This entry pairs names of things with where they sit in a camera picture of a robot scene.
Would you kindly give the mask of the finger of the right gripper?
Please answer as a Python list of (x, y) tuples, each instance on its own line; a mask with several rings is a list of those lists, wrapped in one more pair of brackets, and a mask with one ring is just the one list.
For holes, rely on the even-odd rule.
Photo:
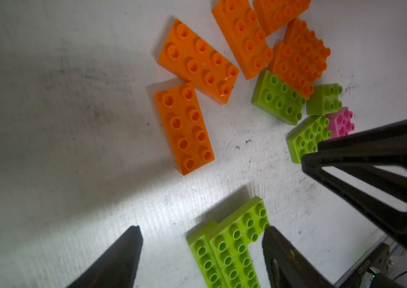
[(321, 142), (302, 157), (303, 172), (343, 198), (407, 250), (407, 212), (326, 171), (337, 168), (407, 204), (407, 120)]

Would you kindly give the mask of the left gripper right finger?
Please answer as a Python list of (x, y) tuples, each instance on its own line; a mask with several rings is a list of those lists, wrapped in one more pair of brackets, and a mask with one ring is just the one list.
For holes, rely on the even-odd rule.
[(272, 288), (333, 287), (274, 226), (266, 228), (262, 249)]

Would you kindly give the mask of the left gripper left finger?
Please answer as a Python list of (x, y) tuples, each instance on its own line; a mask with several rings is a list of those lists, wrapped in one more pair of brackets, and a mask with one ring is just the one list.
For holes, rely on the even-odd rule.
[(132, 288), (143, 246), (140, 227), (129, 227), (71, 288)]

